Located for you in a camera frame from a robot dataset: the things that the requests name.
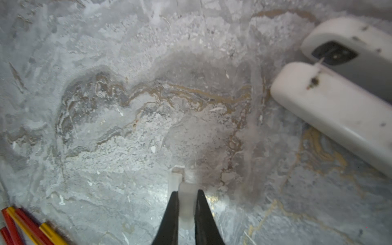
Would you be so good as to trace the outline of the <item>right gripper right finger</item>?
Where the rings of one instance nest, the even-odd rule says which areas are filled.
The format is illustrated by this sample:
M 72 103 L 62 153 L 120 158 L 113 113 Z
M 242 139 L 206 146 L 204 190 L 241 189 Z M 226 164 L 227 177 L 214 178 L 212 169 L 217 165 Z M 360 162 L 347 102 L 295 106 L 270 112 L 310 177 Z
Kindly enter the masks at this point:
M 196 245 L 225 245 L 201 189 L 198 190 L 196 200 L 195 240 Z

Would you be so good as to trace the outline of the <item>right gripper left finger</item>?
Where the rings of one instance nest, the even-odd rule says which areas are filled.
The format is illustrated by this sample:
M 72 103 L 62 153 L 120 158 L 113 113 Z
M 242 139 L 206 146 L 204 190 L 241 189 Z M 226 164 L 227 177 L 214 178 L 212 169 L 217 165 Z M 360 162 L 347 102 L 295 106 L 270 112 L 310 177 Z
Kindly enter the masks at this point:
M 179 231 L 178 192 L 172 192 L 152 245 L 177 245 Z

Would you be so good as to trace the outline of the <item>translucent protective cap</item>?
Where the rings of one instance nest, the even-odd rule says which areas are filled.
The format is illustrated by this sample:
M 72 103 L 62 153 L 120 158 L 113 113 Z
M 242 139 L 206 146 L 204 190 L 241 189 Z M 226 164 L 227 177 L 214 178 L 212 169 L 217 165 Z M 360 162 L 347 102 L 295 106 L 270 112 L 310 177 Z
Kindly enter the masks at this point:
M 178 192 L 179 198 L 179 227 L 191 230 L 195 226 L 195 212 L 199 187 L 188 183 L 185 179 L 185 169 L 174 167 L 168 176 L 168 198 L 172 192 Z

